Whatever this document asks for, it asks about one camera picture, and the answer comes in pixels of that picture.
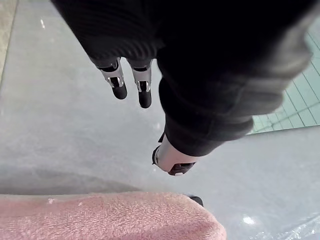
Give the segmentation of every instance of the pink fuzzy fabric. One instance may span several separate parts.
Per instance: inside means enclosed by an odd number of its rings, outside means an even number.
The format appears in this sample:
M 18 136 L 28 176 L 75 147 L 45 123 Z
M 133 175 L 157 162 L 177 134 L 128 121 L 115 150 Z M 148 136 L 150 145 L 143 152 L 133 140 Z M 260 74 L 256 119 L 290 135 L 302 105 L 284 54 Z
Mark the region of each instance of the pink fuzzy fabric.
M 205 208 L 175 193 L 0 197 L 2 240 L 225 240 Z

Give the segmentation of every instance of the pink towel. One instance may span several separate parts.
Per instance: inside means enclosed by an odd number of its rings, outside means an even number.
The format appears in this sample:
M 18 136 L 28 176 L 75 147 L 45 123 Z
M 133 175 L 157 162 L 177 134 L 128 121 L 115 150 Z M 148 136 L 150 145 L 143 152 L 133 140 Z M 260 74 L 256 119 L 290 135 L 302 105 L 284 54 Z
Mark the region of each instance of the pink towel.
M 175 193 L 0 197 L 1 240 L 225 240 L 205 208 Z

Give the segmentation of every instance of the green tiled wall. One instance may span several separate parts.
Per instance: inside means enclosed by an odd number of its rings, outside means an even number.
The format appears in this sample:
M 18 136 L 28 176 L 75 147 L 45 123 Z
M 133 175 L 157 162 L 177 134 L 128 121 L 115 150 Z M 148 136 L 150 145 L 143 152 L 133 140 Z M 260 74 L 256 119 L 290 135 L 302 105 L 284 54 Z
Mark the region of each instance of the green tiled wall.
M 309 32 L 306 41 L 313 53 L 310 65 L 293 80 L 276 111 L 253 117 L 252 134 L 320 124 L 320 39 Z

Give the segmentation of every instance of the black sleeve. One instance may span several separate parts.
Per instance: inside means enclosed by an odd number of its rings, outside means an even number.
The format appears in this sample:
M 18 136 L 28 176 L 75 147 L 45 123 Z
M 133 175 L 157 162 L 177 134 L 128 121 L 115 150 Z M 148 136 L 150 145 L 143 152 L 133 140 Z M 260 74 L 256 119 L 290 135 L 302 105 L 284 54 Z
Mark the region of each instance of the black sleeve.
M 253 115 L 279 107 L 309 63 L 304 37 L 318 8 L 313 0 L 171 6 L 160 31 L 167 47 L 157 55 L 169 142 L 203 156 L 247 134 Z
M 165 134 L 180 152 L 243 137 L 308 64 L 316 0 L 51 0 L 91 61 L 157 58 Z

